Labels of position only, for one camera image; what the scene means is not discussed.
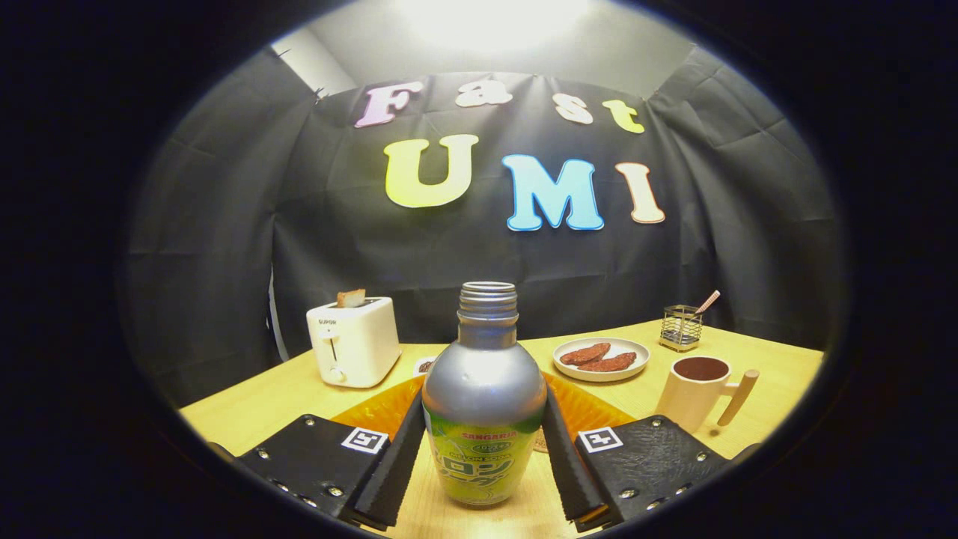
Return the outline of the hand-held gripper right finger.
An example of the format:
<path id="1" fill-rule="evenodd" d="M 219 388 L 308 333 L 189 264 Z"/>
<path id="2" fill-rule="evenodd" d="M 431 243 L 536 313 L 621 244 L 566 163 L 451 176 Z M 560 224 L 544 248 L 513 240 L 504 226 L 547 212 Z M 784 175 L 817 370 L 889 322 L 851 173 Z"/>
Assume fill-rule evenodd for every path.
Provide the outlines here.
<path id="1" fill-rule="evenodd" d="M 579 532 L 649 519 L 731 464 L 663 415 L 636 419 L 575 383 L 544 378 L 550 465 Z"/>

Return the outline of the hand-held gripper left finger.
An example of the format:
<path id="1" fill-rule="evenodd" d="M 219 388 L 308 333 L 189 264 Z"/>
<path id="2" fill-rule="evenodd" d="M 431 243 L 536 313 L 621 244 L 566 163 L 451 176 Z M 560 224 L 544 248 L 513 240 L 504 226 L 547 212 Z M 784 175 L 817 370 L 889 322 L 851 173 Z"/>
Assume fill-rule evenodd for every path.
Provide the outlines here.
<path id="1" fill-rule="evenodd" d="M 333 418 L 302 414 L 237 462 L 308 511 L 392 528 L 424 435 L 423 385 L 413 377 Z"/>

